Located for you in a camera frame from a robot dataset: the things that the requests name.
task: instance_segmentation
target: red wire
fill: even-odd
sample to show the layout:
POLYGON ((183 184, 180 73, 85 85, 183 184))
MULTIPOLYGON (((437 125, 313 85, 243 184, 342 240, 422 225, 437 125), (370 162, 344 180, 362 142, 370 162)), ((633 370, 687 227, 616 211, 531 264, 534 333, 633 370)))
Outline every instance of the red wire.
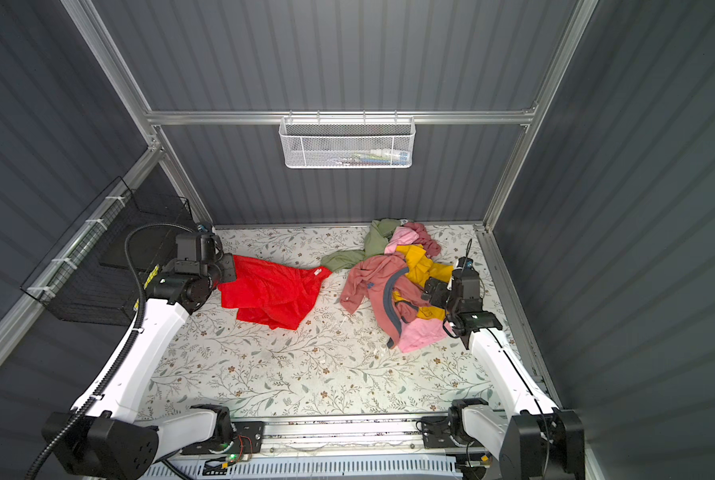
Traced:
POLYGON ((243 435, 238 435, 238 438, 240 438, 240 451, 241 451, 241 452, 243 451, 243 450, 242 450, 242 447, 243 447, 243 438, 245 438, 246 440, 248 440, 248 446, 251 447, 251 453, 253 453, 253 451, 254 451, 254 444, 251 442, 251 439, 248 438, 247 436, 243 436, 243 435))

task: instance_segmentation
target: floral tablecloth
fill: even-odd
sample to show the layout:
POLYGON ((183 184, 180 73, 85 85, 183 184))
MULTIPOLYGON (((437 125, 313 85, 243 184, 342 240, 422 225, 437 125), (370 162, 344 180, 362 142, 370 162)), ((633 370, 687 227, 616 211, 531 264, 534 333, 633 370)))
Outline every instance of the floral tablecloth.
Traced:
MULTIPOLYGON (((428 227, 443 247, 435 260, 470 256, 483 280, 484 309, 506 325, 472 225, 428 227)), ((279 264, 311 268, 334 250, 362 248, 366 227, 220 230, 225 250, 279 264)), ((236 320, 215 292, 174 336, 140 407, 159 418, 196 403, 228 406, 233 416, 306 416, 429 412, 455 398, 481 396, 499 404, 487 373, 460 340, 416 352, 388 350, 371 304, 353 315, 338 304, 347 270, 326 279, 314 310, 295 332, 236 320)), ((506 334, 513 344, 509 328, 506 334)))

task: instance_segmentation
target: white wire basket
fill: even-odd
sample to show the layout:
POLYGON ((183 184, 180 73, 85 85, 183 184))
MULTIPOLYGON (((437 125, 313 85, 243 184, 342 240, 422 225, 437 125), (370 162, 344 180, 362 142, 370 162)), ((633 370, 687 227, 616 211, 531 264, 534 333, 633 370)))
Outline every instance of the white wire basket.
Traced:
POLYGON ((289 116, 280 122, 288 168, 409 168, 415 136, 412 117, 289 116))

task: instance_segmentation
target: gray wall panel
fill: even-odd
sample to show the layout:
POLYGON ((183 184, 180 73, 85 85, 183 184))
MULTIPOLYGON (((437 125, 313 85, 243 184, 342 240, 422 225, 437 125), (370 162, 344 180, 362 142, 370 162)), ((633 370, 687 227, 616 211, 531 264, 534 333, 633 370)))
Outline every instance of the gray wall panel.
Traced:
POLYGON ((715 478, 715 1, 601 2, 496 236, 607 478, 715 478))
POLYGON ((275 126, 165 127, 217 224, 480 220, 519 125, 420 125, 410 168, 305 170, 275 126))
POLYGON ((574 1, 97 4, 156 110, 519 110, 574 1))
MULTIPOLYGON (((24 278, 145 148, 60 2, 0 2, 0 319, 24 278)), ((0 368, 0 479, 24 477, 48 414, 81 394, 123 330, 36 321, 0 368)), ((53 458, 44 470, 70 478, 53 458)))
POLYGON ((145 149, 60 3, 0 2, 0 318, 145 149))
MULTIPOLYGON (((131 125, 132 134, 138 130, 131 125)), ((173 194, 155 168, 140 186, 173 194)), ((23 478, 45 446, 40 430, 49 414, 64 412, 104 366, 126 331, 122 326, 63 322, 41 315, 0 367, 0 480, 23 478)), ((64 473, 55 456, 39 478, 78 478, 64 473)))

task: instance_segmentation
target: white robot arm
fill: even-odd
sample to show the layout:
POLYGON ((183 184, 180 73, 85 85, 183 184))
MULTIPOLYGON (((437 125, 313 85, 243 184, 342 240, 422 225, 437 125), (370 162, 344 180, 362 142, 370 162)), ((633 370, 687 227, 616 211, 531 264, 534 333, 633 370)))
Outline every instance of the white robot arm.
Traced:
POLYGON ((482 398, 454 400, 448 432, 460 445, 477 440, 500 467, 506 480, 583 480, 584 430, 573 411, 561 410, 525 370, 509 347, 501 323, 484 312, 479 274, 467 254, 459 258, 451 281, 430 279, 424 298, 446 310, 460 338, 488 372, 504 407, 495 412, 482 398))
POLYGON ((126 259, 137 282, 130 237, 161 225, 189 231, 176 236, 177 257, 151 279, 146 291, 140 286, 140 311, 94 382, 69 412, 48 418, 43 427, 47 445, 26 478, 34 478, 53 453, 70 474, 134 480, 153 462, 168 466, 166 458, 182 447, 209 439, 229 444, 235 438, 229 410, 222 406, 193 406, 181 415, 136 421, 152 373, 173 336, 220 281, 235 279, 232 256, 223 255, 215 235, 151 224, 126 238, 126 259))

